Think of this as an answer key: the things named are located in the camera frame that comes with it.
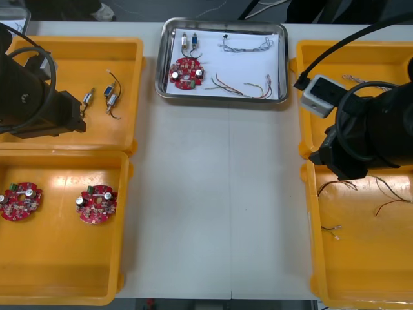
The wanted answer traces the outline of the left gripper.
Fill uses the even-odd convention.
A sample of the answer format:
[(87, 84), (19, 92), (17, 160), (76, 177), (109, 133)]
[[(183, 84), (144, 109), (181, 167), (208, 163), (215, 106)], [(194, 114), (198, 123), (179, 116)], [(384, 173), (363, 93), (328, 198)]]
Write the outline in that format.
[(49, 136), (69, 132), (86, 132), (86, 123), (81, 115), (81, 102), (67, 91), (58, 92), (49, 106)]

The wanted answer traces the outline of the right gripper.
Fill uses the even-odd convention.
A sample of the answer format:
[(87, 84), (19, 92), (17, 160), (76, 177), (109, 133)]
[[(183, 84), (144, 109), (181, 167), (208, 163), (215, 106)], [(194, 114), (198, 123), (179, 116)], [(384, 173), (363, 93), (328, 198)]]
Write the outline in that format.
[(364, 178), (366, 165), (349, 155), (339, 143), (335, 128), (328, 128), (327, 135), (319, 149), (308, 157), (314, 165), (326, 166), (338, 180), (357, 180)]

